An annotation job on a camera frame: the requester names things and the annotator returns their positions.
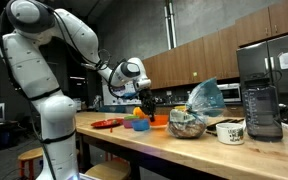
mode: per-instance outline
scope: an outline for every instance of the refrigerator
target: refrigerator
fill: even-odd
[[[280,104],[288,105],[288,35],[237,50],[241,88],[250,74],[264,73],[278,93]]]

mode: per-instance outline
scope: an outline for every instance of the stool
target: stool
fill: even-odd
[[[130,173],[128,164],[112,160],[92,167],[85,174],[103,180],[126,180]]]
[[[43,148],[35,148],[29,151],[26,151],[18,156],[19,166],[20,166],[20,177],[24,176],[25,163],[28,162],[29,169],[29,179],[34,180],[34,159],[41,158],[43,156]]]

